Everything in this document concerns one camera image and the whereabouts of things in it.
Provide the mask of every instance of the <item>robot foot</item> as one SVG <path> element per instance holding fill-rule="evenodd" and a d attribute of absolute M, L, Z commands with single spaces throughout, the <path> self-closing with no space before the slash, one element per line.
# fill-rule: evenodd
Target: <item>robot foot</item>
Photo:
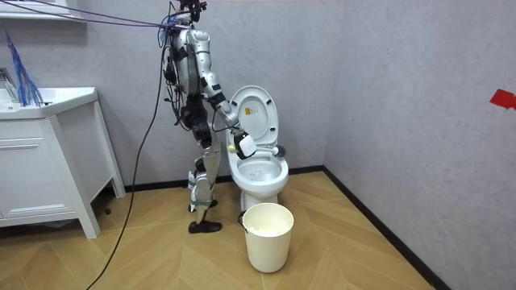
<path fill-rule="evenodd" d="M 223 224 L 220 222 L 202 221 L 198 224 L 196 222 L 192 222 L 188 227 L 188 232 L 191 234 L 214 233 L 220 231 L 222 228 Z"/>
<path fill-rule="evenodd" d="M 212 207 L 215 207 L 215 206 L 217 206 L 217 205 L 218 205 L 218 201 L 217 201 L 217 200 L 213 200 L 213 201 L 211 202 L 211 205 L 210 205 L 209 209 L 211 209 Z M 195 210 L 195 209 L 193 209 L 193 210 L 192 210 L 192 205 L 188 205 L 188 212 L 189 212 L 189 213 L 195 213 L 196 211 L 197 211 L 197 210 Z"/>

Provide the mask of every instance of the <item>humanoid robot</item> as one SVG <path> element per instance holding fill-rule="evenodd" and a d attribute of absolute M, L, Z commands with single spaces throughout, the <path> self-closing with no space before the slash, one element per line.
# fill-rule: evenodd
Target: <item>humanoid robot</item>
<path fill-rule="evenodd" d="M 177 105 L 182 97 L 168 101 L 173 104 L 176 125 L 181 124 L 186 130 L 192 131 L 202 152 L 202 157 L 195 160 L 195 169 L 188 174 L 191 189 L 189 211 L 197 211 L 196 221 L 190 223 L 189 232 L 212 233 L 222 229 L 221 223 L 206 220 L 207 210 L 216 205 L 212 192 L 222 149 L 217 132 L 231 131 L 236 153 L 242 160 L 255 153 L 256 145 L 240 126 L 238 115 L 231 110 L 217 75 L 211 71 L 210 36 L 195 29 L 193 25 L 199 20 L 201 11 L 206 9 L 206 3 L 180 0 L 180 4 L 181 10 L 188 9 L 190 13 L 182 19 L 174 19 L 179 24 L 165 32 L 169 57 L 164 77 L 176 95 L 186 95 L 186 103 L 182 107 Z M 203 101 L 210 103 L 214 114 L 216 112 L 223 119 L 226 126 L 224 129 L 216 130 L 213 120 L 209 122 Z"/>

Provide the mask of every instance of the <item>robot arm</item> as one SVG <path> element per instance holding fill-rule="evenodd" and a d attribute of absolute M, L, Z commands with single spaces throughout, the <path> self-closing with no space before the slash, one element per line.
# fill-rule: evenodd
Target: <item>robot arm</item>
<path fill-rule="evenodd" d="M 192 29 L 188 30 L 186 37 L 195 55 L 200 85 L 207 95 L 207 101 L 231 130 L 238 157 L 244 160 L 252 156 L 256 151 L 256 144 L 252 137 L 240 128 L 238 115 L 231 109 L 224 96 L 217 75 L 211 71 L 210 36 L 204 31 Z"/>

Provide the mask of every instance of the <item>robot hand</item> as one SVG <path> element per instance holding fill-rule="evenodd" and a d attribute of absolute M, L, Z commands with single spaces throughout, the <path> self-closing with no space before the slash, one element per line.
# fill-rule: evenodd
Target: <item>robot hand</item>
<path fill-rule="evenodd" d="M 235 131 L 237 130 L 233 130 L 232 133 L 234 135 L 233 141 L 235 143 L 236 155 L 242 160 L 253 156 L 256 152 L 256 144 L 250 134 L 246 131 L 239 133 L 235 133 Z"/>

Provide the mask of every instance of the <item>white toilet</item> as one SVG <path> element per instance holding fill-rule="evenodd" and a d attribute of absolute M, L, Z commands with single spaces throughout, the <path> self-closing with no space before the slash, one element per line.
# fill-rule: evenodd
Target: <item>white toilet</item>
<path fill-rule="evenodd" d="M 241 126 L 258 147 L 277 145 L 276 105 L 267 91 L 255 85 L 245 86 L 235 93 L 230 103 L 238 112 Z M 227 131 L 229 144 L 233 144 L 233 136 Z M 233 180 L 242 189 L 240 204 L 243 211 L 262 202 L 277 203 L 277 195 L 289 179 L 289 165 L 285 159 L 260 150 L 246 160 L 241 160 L 236 153 L 228 152 L 227 155 Z"/>

